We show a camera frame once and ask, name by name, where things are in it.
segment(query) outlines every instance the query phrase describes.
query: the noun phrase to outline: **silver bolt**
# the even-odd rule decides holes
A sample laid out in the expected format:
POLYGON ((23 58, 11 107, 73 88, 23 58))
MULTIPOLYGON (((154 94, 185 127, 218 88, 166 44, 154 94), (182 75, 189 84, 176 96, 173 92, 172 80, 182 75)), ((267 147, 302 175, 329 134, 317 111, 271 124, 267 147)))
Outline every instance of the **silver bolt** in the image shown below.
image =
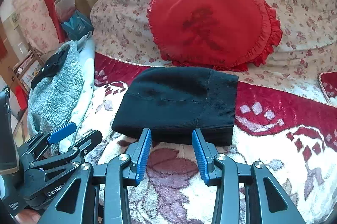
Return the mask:
POLYGON ((225 160, 226 159, 226 155, 224 153, 218 153, 215 157, 218 160, 225 160))
POLYGON ((82 165, 81 165, 81 169, 82 170, 88 170, 90 168, 90 163, 83 163, 82 165))
POLYGON ((257 167, 258 169, 263 168, 264 164, 261 161, 256 161, 254 162, 255 167, 257 167))
POLYGON ((119 159, 120 161, 128 160, 128 158, 129 158, 129 155, 126 154, 126 153, 122 153, 122 154, 120 154, 119 157, 118 157, 118 159, 119 159))

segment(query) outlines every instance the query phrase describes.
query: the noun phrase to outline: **blue ridged pad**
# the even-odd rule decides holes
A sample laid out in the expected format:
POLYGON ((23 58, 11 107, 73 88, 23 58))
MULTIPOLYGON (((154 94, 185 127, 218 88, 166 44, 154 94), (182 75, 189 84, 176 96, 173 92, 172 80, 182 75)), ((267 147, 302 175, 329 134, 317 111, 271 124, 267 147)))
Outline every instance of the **blue ridged pad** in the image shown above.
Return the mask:
POLYGON ((144 145, 142 147, 142 151, 140 152, 139 159, 137 161, 137 175, 135 178, 137 185, 139 185, 139 183, 144 178, 146 164, 149 158, 151 145, 152 145, 151 131, 148 130, 148 133, 145 137, 144 145))
POLYGON ((193 131, 192 133, 192 145, 193 145, 195 157, 197 159, 197 164, 198 164, 201 179, 207 185, 210 179, 208 175, 208 171, 207 171, 207 160, 203 152, 203 148, 201 147, 196 131, 193 131))

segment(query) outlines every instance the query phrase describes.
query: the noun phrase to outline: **red and white blanket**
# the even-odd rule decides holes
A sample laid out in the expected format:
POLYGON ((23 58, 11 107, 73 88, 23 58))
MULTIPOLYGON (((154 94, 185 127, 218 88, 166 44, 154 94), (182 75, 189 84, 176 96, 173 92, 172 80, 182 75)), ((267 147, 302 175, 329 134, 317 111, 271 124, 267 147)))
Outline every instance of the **red and white blanket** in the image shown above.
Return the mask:
MULTIPOLYGON (((96 53, 95 85, 99 88, 77 139, 100 130, 103 141, 87 155, 88 162, 109 162, 135 141, 113 132, 111 124, 128 86, 147 68, 96 53)), ((336 203, 336 116, 337 108, 330 105, 239 82, 233 144, 218 150, 236 162, 262 161, 304 220, 319 223, 336 203)), ((142 224, 211 223, 215 192, 215 187, 206 187, 201 180, 192 146, 153 143, 145 179, 137 188, 129 187, 131 216, 134 223, 142 224)), ((243 185, 241 223, 245 223, 243 185)))

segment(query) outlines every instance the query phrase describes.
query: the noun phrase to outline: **black fabric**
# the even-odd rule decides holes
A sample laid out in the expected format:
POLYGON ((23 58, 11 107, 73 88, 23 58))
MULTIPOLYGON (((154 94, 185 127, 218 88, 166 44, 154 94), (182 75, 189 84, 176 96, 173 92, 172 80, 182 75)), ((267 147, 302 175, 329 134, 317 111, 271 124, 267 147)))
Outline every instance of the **black fabric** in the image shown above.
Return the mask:
POLYGON ((232 143, 238 77, 198 67, 150 68, 127 90, 112 129, 138 138, 143 128, 152 140, 191 144, 200 128, 207 142, 232 143))
POLYGON ((35 89, 36 85, 45 77, 54 77, 63 67, 65 60, 67 59, 68 51, 70 46, 60 51, 59 53, 53 54, 44 64, 43 68, 38 72, 36 77, 33 78, 30 86, 32 90, 35 89))

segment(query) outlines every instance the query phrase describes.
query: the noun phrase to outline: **blue bag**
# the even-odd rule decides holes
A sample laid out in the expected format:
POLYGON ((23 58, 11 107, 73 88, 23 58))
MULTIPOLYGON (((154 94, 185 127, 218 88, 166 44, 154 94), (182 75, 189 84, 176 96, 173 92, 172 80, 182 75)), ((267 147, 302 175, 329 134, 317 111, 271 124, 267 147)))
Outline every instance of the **blue bag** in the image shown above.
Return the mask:
POLYGON ((70 40, 80 40, 89 31, 94 31, 89 18, 76 10, 70 19, 61 23, 70 40))

